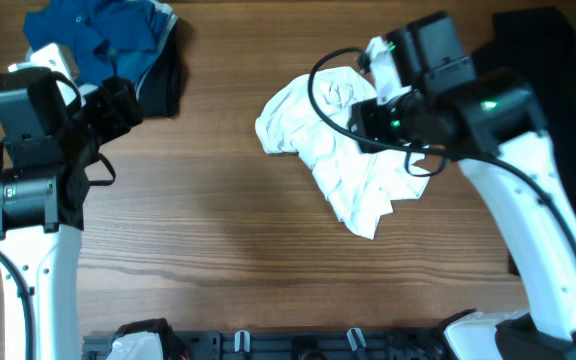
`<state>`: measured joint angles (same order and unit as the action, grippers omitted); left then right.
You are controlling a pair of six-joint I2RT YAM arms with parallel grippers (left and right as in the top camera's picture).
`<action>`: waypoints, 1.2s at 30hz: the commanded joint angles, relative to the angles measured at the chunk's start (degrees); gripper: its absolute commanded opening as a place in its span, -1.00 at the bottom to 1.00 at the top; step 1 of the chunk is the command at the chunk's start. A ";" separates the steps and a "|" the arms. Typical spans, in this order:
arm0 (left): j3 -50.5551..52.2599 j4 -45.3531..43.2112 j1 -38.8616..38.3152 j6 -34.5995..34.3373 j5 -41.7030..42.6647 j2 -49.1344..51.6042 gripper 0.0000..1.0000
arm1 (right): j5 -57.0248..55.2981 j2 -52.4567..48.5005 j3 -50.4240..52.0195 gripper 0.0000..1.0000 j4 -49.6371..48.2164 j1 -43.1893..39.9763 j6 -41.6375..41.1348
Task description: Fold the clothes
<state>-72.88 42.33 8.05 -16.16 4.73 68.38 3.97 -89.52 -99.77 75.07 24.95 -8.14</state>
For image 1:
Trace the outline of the white t-shirt black print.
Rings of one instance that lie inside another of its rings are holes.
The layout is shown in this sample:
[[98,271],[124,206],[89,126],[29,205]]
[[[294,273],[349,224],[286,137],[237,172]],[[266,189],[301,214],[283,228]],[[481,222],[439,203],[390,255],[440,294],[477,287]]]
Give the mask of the white t-shirt black print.
[[337,219],[357,236],[372,240],[380,218],[398,200],[417,200],[427,187],[427,171],[404,169],[405,154],[363,153],[314,112],[306,74],[276,93],[256,119],[255,131],[268,154],[295,153],[311,171]]

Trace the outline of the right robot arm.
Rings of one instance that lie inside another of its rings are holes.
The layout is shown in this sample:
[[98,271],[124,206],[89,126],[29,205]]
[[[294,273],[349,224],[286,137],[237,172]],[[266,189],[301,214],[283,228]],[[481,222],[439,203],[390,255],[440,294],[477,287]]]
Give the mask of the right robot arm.
[[473,311],[443,331],[459,359],[576,359],[576,215],[531,85],[478,75],[452,19],[438,12],[373,38],[358,59],[373,100],[349,127],[367,152],[439,148],[478,191],[506,243],[529,306]]

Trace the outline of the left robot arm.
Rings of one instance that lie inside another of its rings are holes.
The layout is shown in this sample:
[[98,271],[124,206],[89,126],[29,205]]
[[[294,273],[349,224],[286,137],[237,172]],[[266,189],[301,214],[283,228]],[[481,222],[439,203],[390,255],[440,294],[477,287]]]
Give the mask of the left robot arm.
[[86,95],[63,98],[68,77],[46,67],[0,75],[0,270],[5,356],[80,355],[76,276],[88,166],[100,147],[143,116],[132,83],[112,76]]

